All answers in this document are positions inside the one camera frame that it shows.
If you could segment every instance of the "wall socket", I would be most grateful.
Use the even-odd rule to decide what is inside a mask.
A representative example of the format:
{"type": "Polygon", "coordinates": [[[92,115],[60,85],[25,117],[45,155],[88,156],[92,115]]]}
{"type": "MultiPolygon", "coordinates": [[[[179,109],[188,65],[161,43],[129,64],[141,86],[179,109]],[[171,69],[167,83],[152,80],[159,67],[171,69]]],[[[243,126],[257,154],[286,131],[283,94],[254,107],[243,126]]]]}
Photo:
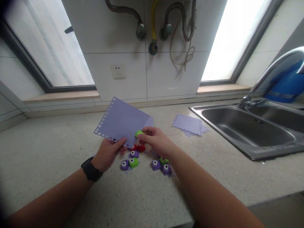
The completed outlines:
{"type": "Polygon", "coordinates": [[[126,78],[126,68],[123,63],[111,64],[110,68],[113,79],[126,78]]]}

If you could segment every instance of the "countertop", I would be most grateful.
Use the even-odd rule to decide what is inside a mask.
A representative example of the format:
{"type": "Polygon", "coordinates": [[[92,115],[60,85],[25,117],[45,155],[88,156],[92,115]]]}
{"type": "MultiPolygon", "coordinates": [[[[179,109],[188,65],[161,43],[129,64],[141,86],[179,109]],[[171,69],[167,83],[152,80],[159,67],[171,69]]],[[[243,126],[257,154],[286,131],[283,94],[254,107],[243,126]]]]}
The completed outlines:
{"type": "MultiPolygon", "coordinates": [[[[153,116],[155,127],[246,206],[304,190],[304,153],[253,162],[204,121],[210,131],[189,138],[171,126],[177,114],[198,118],[188,107],[201,104],[140,110],[153,116]]],[[[103,112],[28,119],[0,133],[1,193],[8,215],[68,177],[96,153],[103,138],[93,130],[102,116],[103,112]]],[[[149,146],[147,150],[140,154],[139,166],[128,172],[120,170],[120,163],[130,152],[118,155],[65,227],[172,227],[193,221],[178,178],[152,171],[154,155],[149,146]]]]}

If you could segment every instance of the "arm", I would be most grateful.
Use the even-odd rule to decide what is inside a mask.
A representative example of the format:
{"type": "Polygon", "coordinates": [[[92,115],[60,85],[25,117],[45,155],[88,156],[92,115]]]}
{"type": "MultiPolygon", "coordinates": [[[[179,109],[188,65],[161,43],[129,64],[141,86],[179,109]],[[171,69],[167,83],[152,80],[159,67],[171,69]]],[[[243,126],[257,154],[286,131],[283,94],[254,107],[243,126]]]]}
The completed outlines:
{"type": "MultiPolygon", "coordinates": [[[[113,163],[118,151],[125,151],[126,138],[114,143],[104,139],[91,163],[100,172],[113,163]]],[[[89,191],[93,181],[88,180],[83,169],[51,188],[8,218],[12,227],[60,227],[89,191]]]]}
{"type": "Polygon", "coordinates": [[[203,227],[264,227],[224,186],[158,128],[145,127],[142,141],[167,158],[183,186],[195,215],[203,227]]]}

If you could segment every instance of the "black watch strap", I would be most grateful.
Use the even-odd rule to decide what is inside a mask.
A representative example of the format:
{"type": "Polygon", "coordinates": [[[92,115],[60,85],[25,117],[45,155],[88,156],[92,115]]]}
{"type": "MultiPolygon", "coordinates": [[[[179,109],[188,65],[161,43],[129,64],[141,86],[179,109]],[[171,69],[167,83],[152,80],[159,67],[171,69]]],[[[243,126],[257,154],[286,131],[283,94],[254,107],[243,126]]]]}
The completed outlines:
{"type": "Polygon", "coordinates": [[[95,169],[95,167],[92,165],[91,161],[93,158],[94,157],[90,157],[88,160],[82,163],[81,167],[83,168],[88,180],[97,181],[102,176],[102,173],[99,172],[98,169],[95,169]]]}

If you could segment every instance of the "sink basin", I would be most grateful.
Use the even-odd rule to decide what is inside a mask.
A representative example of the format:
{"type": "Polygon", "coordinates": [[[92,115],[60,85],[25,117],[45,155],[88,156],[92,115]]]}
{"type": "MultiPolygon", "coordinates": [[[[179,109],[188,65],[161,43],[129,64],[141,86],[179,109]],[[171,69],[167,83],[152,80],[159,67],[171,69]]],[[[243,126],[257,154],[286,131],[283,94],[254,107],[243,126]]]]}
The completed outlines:
{"type": "Polygon", "coordinates": [[[246,157],[264,161],[304,151],[304,115],[274,105],[250,111],[239,109],[237,104],[189,109],[246,157]]]}
{"type": "Polygon", "coordinates": [[[222,132],[244,144],[255,147],[269,147],[292,142],[287,131],[233,108],[215,108],[202,111],[222,132]]]}
{"type": "Polygon", "coordinates": [[[300,114],[271,106],[254,107],[249,111],[263,119],[304,133],[304,116],[300,114]]]}

